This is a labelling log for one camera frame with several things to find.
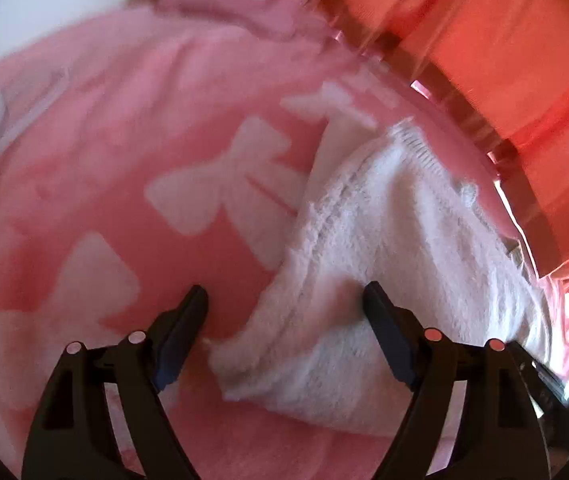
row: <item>white fluffy cloth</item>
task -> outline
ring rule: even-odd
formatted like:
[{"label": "white fluffy cloth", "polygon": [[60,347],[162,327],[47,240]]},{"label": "white fluffy cloth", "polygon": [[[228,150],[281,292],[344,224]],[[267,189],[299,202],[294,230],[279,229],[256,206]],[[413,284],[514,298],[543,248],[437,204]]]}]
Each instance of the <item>white fluffy cloth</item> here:
[{"label": "white fluffy cloth", "polygon": [[[551,331],[538,293],[475,211],[473,188],[452,181],[410,120],[375,136],[333,118],[309,186],[282,267],[246,327],[212,344],[226,399],[393,436],[410,393],[363,316],[372,280],[453,341],[518,339],[548,361]],[[443,437],[457,431],[462,391]]]}]

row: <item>red fabric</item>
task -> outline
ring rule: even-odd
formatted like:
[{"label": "red fabric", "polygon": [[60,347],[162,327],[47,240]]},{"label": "red fabric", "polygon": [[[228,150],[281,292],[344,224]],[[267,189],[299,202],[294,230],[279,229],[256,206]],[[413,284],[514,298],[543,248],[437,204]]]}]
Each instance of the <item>red fabric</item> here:
[{"label": "red fabric", "polygon": [[569,0],[344,1],[402,38],[416,74],[433,62],[496,129],[511,148],[502,187],[538,274],[568,262]]}]

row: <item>bow print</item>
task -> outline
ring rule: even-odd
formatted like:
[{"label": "bow print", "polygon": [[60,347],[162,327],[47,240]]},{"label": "bow print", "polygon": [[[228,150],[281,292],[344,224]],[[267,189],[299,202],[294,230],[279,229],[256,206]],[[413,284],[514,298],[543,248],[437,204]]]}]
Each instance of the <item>bow print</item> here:
[{"label": "bow print", "polygon": [[389,109],[400,105],[398,94],[384,85],[366,65],[360,66],[356,74],[342,76],[342,80],[359,92],[370,91]]},{"label": "bow print", "polygon": [[377,121],[354,107],[353,101],[352,95],[339,84],[325,81],[314,94],[285,97],[280,106],[307,123],[317,123],[324,118],[331,120],[339,114],[351,117],[367,128],[376,128]]},{"label": "bow print", "polygon": [[106,240],[96,232],[84,235],[36,311],[0,311],[2,403],[13,410],[35,406],[69,342],[94,348],[120,341],[122,334],[100,322],[123,312],[139,290],[138,278]]},{"label": "bow print", "polygon": [[247,118],[226,153],[163,174],[146,200],[183,236],[202,234],[224,207],[231,224],[267,270],[275,270],[307,176],[273,159],[291,140],[259,117]]}]

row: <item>pink fleece blanket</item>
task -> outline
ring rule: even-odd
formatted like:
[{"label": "pink fleece blanket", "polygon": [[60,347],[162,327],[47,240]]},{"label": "pink fleece blanket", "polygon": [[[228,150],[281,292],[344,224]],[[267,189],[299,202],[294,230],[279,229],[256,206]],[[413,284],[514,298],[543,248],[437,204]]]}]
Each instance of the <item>pink fleece blanket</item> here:
[{"label": "pink fleece blanket", "polygon": [[[0,85],[30,62],[71,81],[0,161],[0,457],[15,472],[68,342],[116,343],[194,283],[210,294],[204,336],[238,332],[277,269],[331,104],[381,124],[413,116],[510,229],[471,144],[337,44],[258,40],[144,6],[12,56]],[[200,343],[162,400],[205,479],[368,479],[389,446],[223,402]]]}]

